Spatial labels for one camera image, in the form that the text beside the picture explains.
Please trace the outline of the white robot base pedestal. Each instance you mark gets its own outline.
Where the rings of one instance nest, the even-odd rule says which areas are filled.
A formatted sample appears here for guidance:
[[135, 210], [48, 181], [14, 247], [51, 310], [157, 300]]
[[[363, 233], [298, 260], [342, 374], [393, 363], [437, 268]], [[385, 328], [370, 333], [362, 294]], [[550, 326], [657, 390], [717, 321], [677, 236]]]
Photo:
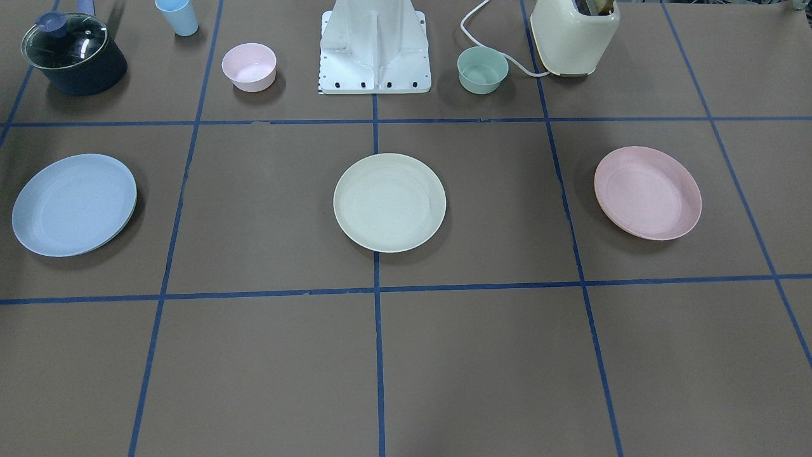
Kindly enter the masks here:
[[432, 87], [426, 15], [410, 1], [337, 1], [322, 13], [323, 95], [411, 95]]

